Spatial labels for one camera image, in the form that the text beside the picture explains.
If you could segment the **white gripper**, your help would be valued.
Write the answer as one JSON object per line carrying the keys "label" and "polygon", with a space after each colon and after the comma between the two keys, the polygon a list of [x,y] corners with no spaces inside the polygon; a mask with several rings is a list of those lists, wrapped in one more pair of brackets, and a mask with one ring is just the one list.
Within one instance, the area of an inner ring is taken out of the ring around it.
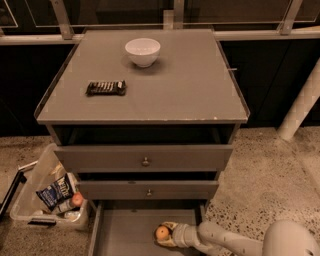
{"label": "white gripper", "polygon": [[160,246],[164,247],[180,247],[180,248],[188,248],[188,247],[195,247],[198,242],[198,235],[197,235],[197,227],[182,224],[177,222],[165,221],[162,223],[162,226],[165,226],[170,231],[173,231],[172,238],[159,240],[157,239],[156,242]]}

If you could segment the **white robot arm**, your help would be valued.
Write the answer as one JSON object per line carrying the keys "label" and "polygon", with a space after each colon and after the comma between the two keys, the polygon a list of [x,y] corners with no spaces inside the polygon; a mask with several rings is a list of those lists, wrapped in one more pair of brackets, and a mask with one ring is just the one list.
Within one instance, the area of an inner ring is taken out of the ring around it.
{"label": "white robot arm", "polygon": [[214,256],[217,246],[235,256],[320,256],[320,246],[300,224],[278,220],[269,226],[262,241],[225,230],[211,221],[198,226],[163,222],[155,230],[156,242],[165,247],[189,248]]}

